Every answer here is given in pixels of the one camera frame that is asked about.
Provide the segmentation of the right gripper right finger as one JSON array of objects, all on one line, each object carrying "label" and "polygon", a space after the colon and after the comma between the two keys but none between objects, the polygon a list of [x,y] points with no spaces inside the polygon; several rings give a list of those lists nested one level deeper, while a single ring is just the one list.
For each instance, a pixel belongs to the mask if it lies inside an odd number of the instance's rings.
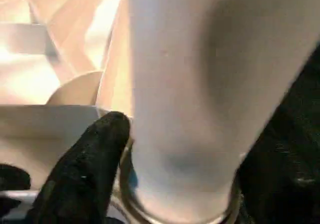
[{"label": "right gripper right finger", "polygon": [[319,166],[311,166],[294,144],[264,132],[238,172],[244,224],[318,224]]}]

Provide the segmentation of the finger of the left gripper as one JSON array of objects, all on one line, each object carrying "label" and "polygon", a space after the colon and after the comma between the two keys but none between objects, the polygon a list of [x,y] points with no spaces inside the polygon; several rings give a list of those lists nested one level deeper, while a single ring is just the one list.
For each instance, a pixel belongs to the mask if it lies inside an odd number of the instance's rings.
[{"label": "finger of the left gripper", "polygon": [[29,190],[30,187],[31,177],[28,172],[12,165],[0,165],[1,191]]}]

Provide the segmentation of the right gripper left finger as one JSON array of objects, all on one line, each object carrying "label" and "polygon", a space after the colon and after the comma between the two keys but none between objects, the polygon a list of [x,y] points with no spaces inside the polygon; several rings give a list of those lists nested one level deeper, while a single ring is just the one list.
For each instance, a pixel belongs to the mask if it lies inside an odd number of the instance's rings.
[{"label": "right gripper left finger", "polygon": [[108,112],[59,159],[26,215],[28,224],[119,224],[107,217],[130,121]]}]

